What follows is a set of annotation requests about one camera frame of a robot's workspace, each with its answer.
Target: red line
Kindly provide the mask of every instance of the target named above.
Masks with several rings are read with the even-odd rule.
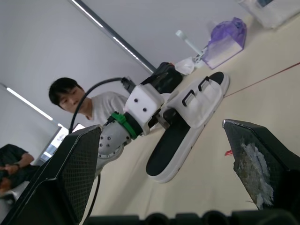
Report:
[[[236,94],[236,93],[238,93],[238,92],[240,92],[240,91],[242,91],[242,90],[244,90],[244,89],[250,88],[250,87],[252,87],[253,85],[256,85],[256,84],[258,84],[258,83],[260,83],[260,82],[262,82],[262,81],[264,81],[264,80],[267,80],[267,79],[269,79],[269,78],[271,78],[271,77],[273,77],[273,76],[276,76],[276,75],[278,75],[278,74],[280,74],[280,73],[282,73],[282,72],[284,72],[284,71],[287,71],[287,70],[289,70],[289,69],[291,69],[291,68],[293,68],[293,67],[295,67],[295,66],[297,66],[297,65],[300,65],[300,62],[298,62],[298,63],[296,63],[296,64],[294,64],[294,65],[292,65],[292,66],[290,66],[290,67],[288,67],[288,68],[286,68],[286,69],[284,69],[284,70],[281,70],[281,71],[279,71],[278,73],[275,73],[275,74],[273,74],[273,75],[271,75],[271,76],[268,76],[268,77],[266,77],[266,78],[264,78],[264,79],[262,79],[262,80],[260,80],[260,81],[258,81],[258,82],[255,82],[255,83],[253,83],[253,84],[251,84],[251,85],[249,85],[249,86],[247,86],[247,87],[245,87],[245,88],[242,88],[241,90],[238,90],[238,91],[236,91],[236,92],[234,92],[234,93],[232,93],[232,94],[229,94],[229,95],[227,95],[227,96],[225,96],[225,97],[234,95],[234,94]]]

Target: table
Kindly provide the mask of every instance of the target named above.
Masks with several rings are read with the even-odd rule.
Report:
[[[148,178],[146,164],[163,130],[139,137],[104,168],[92,215],[137,214],[145,218],[153,212],[174,217],[179,212],[201,216],[207,210],[225,214],[255,210],[233,171],[233,157],[225,156],[230,145],[222,129],[223,119],[265,126],[300,155],[300,16],[277,30],[264,30],[252,17],[244,21],[248,27],[245,50],[215,70],[207,66],[198,69],[178,87],[181,90],[195,78],[217,71],[231,79],[226,97],[178,174],[166,184]]]

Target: black cable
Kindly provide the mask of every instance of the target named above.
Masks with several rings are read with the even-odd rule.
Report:
[[[95,84],[94,86],[92,86],[90,89],[88,89],[88,91],[84,94],[84,96],[81,98],[80,102],[78,103],[78,106],[76,107],[76,110],[73,114],[73,117],[72,117],[72,121],[71,121],[71,124],[70,124],[70,128],[69,128],[69,134],[73,132],[73,126],[74,126],[74,122],[75,122],[75,118],[76,118],[76,115],[78,114],[78,111],[81,107],[81,105],[83,104],[83,101],[85,100],[85,98],[87,97],[88,94],[90,94],[96,87],[99,87],[100,85],[102,84],[106,84],[106,83],[110,83],[110,82],[114,82],[114,81],[122,81],[122,80],[126,80],[126,78],[121,78],[121,77],[116,77],[116,78],[112,78],[112,79],[107,79],[107,80],[104,80],[104,81],[101,81],[97,84]],[[87,217],[85,218],[85,221],[87,220],[87,218],[90,217],[90,214],[92,213],[92,210],[93,210],[93,207],[94,207],[94,204],[95,204],[95,201],[96,201],[96,198],[97,198],[97,193],[98,193],[98,190],[99,190],[99,186],[100,186],[100,180],[101,180],[101,175],[99,174],[98,175],[98,181],[97,181],[97,187],[96,187],[96,191],[95,191],[95,194],[94,194],[94,197],[93,197],[93,201],[92,201],[92,204],[90,206],[90,210],[88,212],[88,215]]]
[[[97,84],[95,84],[94,86],[92,86],[90,89],[88,89],[88,91],[84,94],[84,96],[81,98],[80,102],[78,103],[78,106],[76,107],[75,113],[73,114],[72,117],[72,121],[70,124],[70,128],[69,128],[69,134],[73,132],[73,126],[74,126],[74,122],[75,122],[75,118],[76,115],[81,107],[81,105],[83,104],[83,101],[85,100],[85,98],[88,96],[88,94],[90,94],[92,92],[92,90],[94,90],[96,87],[99,87],[102,84],[106,84],[106,83],[110,83],[110,82],[114,82],[114,81],[121,81],[123,78],[121,77],[116,77],[116,78],[112,78],[112,79],[107,79],[104,81],[101,81]]]

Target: man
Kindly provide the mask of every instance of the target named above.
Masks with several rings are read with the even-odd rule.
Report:
[[[71,78],[56,80],[49,89],[50,101],[70,113],[74,113],[85,92],[79,84]],[[117,111],[123,113],[127,98],[109,91],[92,98],[86,98],[79,109],[93,124],[105,124],[110,115]]]
[[[0,148],[0,194],[30,181],[39,166],[32,166],[33,156],[25,150],[7,144]]]

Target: white slipper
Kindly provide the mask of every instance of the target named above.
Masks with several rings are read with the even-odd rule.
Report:
[[[170,181],[181,168],[200,133],[220,105],[229,77],[217,72],[197,79],[172,98],[168,107],[178,112],[177,120],[165,131],[146,166],[155,181]]]

